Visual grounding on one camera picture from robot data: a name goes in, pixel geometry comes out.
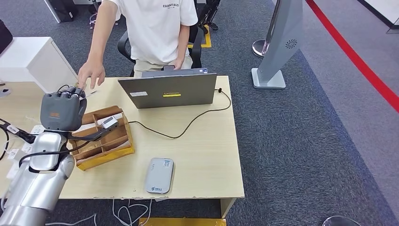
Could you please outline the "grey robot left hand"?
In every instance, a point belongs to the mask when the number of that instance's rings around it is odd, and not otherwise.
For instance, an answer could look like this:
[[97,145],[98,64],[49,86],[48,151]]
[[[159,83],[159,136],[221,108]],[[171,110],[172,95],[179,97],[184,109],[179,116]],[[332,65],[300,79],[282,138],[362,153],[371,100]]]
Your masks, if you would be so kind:
[[86,107],[83,89],[71,87],[46,93],[41,102],[40,122],[48,130],[76,131],[82,126]]

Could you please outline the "person's right hand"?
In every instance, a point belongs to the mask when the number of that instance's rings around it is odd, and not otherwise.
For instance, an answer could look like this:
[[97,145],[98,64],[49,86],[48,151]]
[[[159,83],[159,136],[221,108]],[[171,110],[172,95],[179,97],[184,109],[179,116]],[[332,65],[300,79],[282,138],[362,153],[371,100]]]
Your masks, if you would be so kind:
[[103,62],[96,59],[88,59],[78,72],[78,87],[83,89],[90,79],[90,88],[100,86],[105,80],[105,69]]

